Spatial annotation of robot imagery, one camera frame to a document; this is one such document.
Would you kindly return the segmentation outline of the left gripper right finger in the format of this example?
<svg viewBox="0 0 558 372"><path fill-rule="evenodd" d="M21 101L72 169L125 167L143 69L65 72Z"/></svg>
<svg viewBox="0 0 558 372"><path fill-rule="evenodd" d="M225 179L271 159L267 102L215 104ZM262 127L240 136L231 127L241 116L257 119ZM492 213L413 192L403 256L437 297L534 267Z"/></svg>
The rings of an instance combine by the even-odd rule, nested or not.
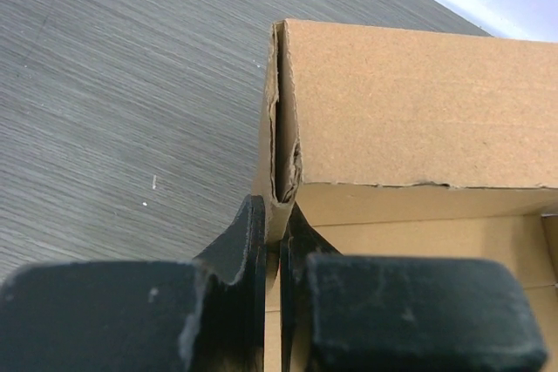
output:
<svg viewBox="0 0 558 372"><path fill-rule="evenodd" d="M285 371L539 371L534 312L502 264L344 255L294 208L280 245Z"/></svg>

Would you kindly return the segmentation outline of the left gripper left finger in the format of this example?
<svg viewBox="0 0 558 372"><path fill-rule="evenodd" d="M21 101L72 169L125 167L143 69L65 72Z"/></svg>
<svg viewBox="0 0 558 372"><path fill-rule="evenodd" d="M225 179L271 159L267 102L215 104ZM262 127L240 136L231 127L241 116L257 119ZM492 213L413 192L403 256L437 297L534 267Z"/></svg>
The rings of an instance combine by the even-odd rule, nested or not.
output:
<svg viewBox="0 0 558 372"><path fill-rule="evenodd" d="M265 207L192 260L33 264L1 286L4 371L260 371Z"/></svg>

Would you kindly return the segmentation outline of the brown cardboard box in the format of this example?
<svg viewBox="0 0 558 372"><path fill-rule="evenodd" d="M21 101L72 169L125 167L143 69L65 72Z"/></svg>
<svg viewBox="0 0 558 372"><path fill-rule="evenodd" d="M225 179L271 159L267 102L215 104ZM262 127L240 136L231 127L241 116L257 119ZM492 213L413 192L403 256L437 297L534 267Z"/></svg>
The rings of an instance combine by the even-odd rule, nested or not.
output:
<svg viewBox="0 0 558 372"><path fill-rule="evenodd" d="M344 255L502 264L557 368L557 46L285 19L271 27L253 192L272 324L299 208Z"/></svg>

